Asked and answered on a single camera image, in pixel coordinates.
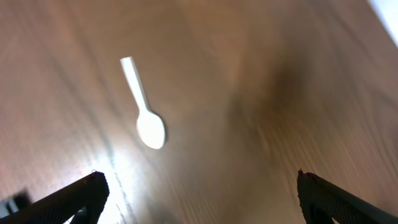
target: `spoon handle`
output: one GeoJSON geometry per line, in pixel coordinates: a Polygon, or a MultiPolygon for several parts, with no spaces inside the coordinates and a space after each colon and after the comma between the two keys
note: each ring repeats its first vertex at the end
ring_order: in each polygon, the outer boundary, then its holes
{"type": "Polygon", "coordinates": [[[147,103],[142,89],[141,81],[139,79],[137,68],[131,57],[120,59],[124,75],[132,91],[132,95],[136,99],[137,106],[140,112],[148,111],[147,103]]]}

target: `spoon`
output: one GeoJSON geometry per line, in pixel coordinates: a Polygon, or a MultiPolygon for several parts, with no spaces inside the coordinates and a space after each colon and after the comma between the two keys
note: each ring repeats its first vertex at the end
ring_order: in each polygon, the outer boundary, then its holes
{"type": "Polygon", "coordinates": [[[153,149],[160,149],[165,142],[166,131],[162,119],[148,107],[137,68],[131,57],[120,60],[127,82],[139,109],[137,131],[141,140],[153,149]]]}

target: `white plastic spoon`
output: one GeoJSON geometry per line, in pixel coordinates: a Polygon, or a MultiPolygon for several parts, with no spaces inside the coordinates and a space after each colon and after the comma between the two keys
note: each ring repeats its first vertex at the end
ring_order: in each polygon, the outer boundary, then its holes
{"type": "Polygon", "coordinates": [[[166,136],[164,123],[159,116],[148,108],[138,71],[132,58],[125,57],[120,62],[139,109],[137,119],[138,135],[147,146],[153,149],[160,149],[164,145],[166,136]]]}

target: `spoon bowl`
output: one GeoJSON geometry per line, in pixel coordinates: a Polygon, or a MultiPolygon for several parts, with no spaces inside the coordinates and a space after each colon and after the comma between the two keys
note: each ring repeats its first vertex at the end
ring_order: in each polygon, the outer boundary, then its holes
{"type": "Polygon", "coordinates": [[[162,119],[156,114],[140,112],[137,119],[137,131],[141,140],[153,149],[160,149],[165,142],[166,132],[162,119]]]}

